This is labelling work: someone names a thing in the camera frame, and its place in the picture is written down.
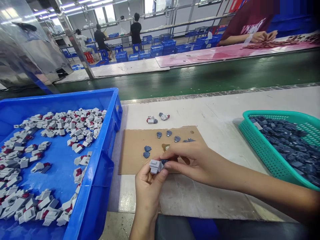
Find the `green conveyor belt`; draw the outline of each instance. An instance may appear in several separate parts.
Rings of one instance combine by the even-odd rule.
[[[320,49],[243,58],[169,71],[57,84],[61,93],[117,87],[121,100],[210,93],[319,82]],[[4,92],[0,97],[43,95],[40,89]]]

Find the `blue stool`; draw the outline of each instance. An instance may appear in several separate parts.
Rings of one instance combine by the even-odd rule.
[[[102,58],[102,60],[108,60],[108,61],[109,61],[109,57],[108,57],[108,52],[107,52],[107,50],[101,49],[101,50],[100,50],[100,53],[101,53],[101,58]]]
[[[117,52],[123,52],[123,47],[122,46],[118,46],[114,48],[114,51]]]
[[[140,49],[140,43],[133,45],[133,53],[139,53],[141,51]]]

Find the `white table surface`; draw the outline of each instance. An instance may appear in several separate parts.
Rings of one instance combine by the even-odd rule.
[[[123,129],[167,129],[196,125],[208,147],[232,162],[270,174],[250,148],[237,125],[247,110],[299,111],[320,118],[320,87],[306,87],[236,95],[203,97],[123,105]],[[170,114],[168,121],[146,124],[148,115]],[[121,143],[121,134],[116,144]],[[115,211],[135,212],[134,175],[117,175],[120,148],[114,150],[113,186],[109,206]],[[168,176],[160,196],[165,215],[199,218],[293,221],[269,205],[242,193],[212,188],[181,175]]]

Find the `hand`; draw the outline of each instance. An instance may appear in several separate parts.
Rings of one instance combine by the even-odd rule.
[[[268,39],[268,34],[265,31],[256,32],[253,34],[251,42],[259,43],[259,42],[266,41],[267,39]]]
[[[271,33],[268,33],[268,38],[267,38],[267,40],[268,40],[268,41],[273,41],[273,40],[276,38],[277,34],[278,34],[278,31],[277,31],[277,30],[274,30],[274,31],[272,31]]]
[[[136,175],[136,215],[143,215],[149,221],[158,216],[161,187],[168,176],[168,170],[162,169],[157,175],[150,173],[150,161]]]
[[[171,144],[160,158],[169,159],[177,155],[194,161],[191,165],[169,161],[165,163],[167,169],[174,169],[197,182],[212,187],[235,189],[239,177],[238,168],[242,168],[242,166],[230,162],[198,142]]]

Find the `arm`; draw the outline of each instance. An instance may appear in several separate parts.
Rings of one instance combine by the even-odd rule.
[[[254,196],[301,223],[312,221],[318,213],[319,192],[235,164],[197,142],[171,145],[161,159],[176,155],[194,162],[188,166],[169,161],[165,167],[197,182]]]
[[[146,162],[135,177],[136,213],[130,240],[154,239],[161,187],[168,176],[168,171],[162,169],[157,175],[152,175],[149,163],[150,161]]]
[[[220,46],[228,46],[232,44],[237,44],[237,43],[243,43],[250,34],[244,34],[244,35],[239,35],[239,36],[230,36],[225,40],[221,40],[219,45]]]

